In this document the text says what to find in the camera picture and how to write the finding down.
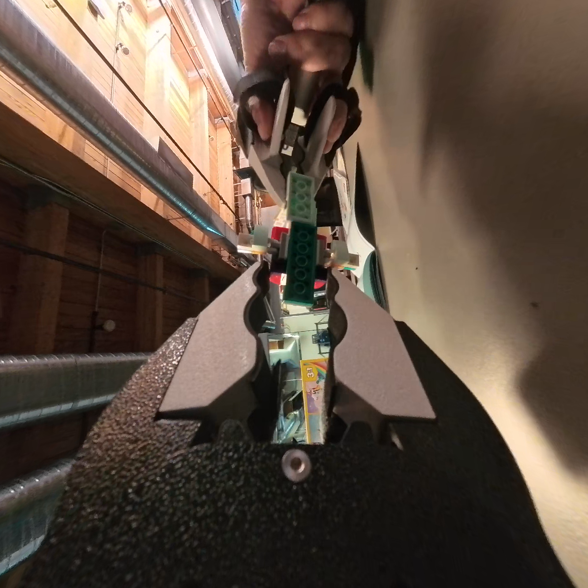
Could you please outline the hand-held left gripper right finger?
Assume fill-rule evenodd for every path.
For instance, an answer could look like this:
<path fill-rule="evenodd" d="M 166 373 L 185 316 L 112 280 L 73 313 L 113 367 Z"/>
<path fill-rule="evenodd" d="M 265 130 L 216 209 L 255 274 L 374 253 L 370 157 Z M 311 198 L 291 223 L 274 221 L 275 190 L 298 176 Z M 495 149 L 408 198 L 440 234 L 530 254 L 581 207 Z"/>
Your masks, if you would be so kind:
<path fill-rule="evenodd" d="M 436 413 L 393 317 L 347 277 L 330 270 L 330 351 L 325 383 L 325 442 L 354 423 L 385 442 L 393 422 L 434 423 Z"/>

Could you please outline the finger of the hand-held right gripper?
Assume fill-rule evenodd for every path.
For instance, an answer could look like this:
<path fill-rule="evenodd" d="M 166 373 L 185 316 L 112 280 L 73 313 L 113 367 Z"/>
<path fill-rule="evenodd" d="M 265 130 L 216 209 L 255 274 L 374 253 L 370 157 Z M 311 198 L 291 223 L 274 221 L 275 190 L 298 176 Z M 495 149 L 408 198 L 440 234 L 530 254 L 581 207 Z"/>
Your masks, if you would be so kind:
<path fill-rule="evenodd" d="M 264 190 L 276 205 L 286 206 L 286 180 L 281 171 L 282 156 L 279 147 L 254 135 L 249 145 L 248 163 L 253 168 Z"/>
<path fill-rule="evenodd" d="M 302 173 L 313 180 L 314 185 L 320 185 L 327 172 L 325 154 L 326 132 L 313 132 L 305 148 L 302 162 Z"/>

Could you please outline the person's right hand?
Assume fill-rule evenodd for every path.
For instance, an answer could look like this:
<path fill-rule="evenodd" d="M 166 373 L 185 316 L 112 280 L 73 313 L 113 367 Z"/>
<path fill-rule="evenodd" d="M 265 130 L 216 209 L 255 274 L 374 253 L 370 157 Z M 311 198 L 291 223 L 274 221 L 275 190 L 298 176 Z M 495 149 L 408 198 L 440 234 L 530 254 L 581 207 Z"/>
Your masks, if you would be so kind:
<path fill-rule="evenodd" d="M 366 1 L 242 1 L 245 73 L 313 77 L 313 108 L 326 87 L 348 86 Z"/>

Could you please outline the yellow lego set box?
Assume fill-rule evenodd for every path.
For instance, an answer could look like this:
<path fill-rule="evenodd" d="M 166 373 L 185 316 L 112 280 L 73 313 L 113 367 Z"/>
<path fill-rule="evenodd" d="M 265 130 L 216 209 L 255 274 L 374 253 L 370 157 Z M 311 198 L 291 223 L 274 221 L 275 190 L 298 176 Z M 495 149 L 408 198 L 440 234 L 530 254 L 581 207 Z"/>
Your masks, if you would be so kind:
<path fill-rule="evenodd" d="M 306 443 L 308 445 L 319 445 L 325 441 L 327 368 L 327 359 L 324 357 L 300 362 Z"/>

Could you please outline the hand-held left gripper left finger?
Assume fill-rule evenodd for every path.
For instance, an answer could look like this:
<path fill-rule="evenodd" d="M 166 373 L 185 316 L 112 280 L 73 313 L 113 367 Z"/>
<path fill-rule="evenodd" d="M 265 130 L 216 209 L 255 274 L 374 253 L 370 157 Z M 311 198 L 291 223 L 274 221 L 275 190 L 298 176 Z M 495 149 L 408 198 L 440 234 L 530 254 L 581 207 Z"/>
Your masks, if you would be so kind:
<path fill-rule="evenodd" d="M 196 420 L 213 438 L 237 420 L 257 442 L 272 440 L 277 383 L 259 338 L 268 319 L 269 265 L 254 264 L 197 317 L 163 396 L 160 420 Z"/>

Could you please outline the multicolour lego model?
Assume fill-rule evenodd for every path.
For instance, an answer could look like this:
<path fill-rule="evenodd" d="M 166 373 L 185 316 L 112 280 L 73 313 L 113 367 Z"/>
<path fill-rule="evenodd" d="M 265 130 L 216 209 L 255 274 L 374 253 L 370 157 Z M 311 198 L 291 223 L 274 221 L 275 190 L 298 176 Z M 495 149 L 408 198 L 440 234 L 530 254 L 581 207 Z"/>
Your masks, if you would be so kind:
<path fill-rule="evenodd" d="M 316 286 L 327 282 L 327 270 L 356 270 L 359 255 L 318 234 L 315 181 L 291 171 L 286 179 L 286 226 L 255 226 L 238 239 L 238 252 L 270 256 L 270 281 L 281 285 L 286 304 L 312 307 Z"/>

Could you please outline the metal ventilation duct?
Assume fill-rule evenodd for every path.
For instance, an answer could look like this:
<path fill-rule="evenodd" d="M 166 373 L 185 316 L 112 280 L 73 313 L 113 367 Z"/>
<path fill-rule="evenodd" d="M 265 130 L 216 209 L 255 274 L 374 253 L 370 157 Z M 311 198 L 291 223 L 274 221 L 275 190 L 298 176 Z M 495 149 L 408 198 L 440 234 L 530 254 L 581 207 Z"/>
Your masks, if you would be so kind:
<path fill-rule="evenodd" d="M 1 357 L 1 429 L 107 405 L 150 353 Z"/>
<path fill-rule="evenodd" d="M 73 460 L 51 466 L 1 487 L 1 576 L 40 547 L 54 517 Z"/>
<path fill-rule="evenodd" d="M 227 250 L 235 231 L 37 28 L 15 1 L 1 1 L 1 69 L 22 82 L 138 182 Z"/>

